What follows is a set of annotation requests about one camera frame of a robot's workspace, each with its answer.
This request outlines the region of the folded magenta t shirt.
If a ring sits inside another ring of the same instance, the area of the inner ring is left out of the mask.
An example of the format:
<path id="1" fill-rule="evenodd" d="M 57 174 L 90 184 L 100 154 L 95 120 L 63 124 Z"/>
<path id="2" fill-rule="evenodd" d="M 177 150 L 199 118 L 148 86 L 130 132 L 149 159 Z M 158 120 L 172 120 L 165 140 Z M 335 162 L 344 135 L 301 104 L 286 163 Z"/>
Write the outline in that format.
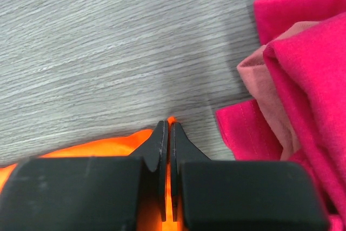
<path id="1" fill-rule="evenodd" d="M 255 0 L 264 61 L 320 191 L 331 230 L 345 230 L 345 0 Z M 280 144 L 257 101 L 216 112 L 237 160 L 280 160 Z"/>

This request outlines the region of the folded salmon pink t shirt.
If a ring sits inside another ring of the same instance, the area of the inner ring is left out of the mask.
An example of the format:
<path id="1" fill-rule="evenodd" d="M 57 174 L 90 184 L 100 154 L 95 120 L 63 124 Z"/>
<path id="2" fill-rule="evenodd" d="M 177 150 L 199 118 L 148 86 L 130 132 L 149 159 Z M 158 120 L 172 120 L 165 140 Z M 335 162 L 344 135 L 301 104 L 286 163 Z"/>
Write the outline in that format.
<path id="1" fill-rule="evenodd" d="M 301 148 L 298 137 L 279 98 L 272 76 L 264 61 L 267 44 L 241 61 L 237 71 L 248 92 L 280 144 L 280 160 L 287 160 Z"/>

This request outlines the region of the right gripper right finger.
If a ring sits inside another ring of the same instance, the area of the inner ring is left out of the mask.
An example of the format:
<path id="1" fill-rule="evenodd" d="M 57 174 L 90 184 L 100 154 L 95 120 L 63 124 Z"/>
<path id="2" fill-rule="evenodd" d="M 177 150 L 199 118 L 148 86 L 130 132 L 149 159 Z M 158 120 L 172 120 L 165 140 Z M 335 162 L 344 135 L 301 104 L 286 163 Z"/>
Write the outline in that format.
<path id="1" fill-rule="evenodd" d="M 282 161 L 214 161 L 181 124 L 170 133 L 171 200 L 178 230 L 328 230 L 307 172 Z"/>

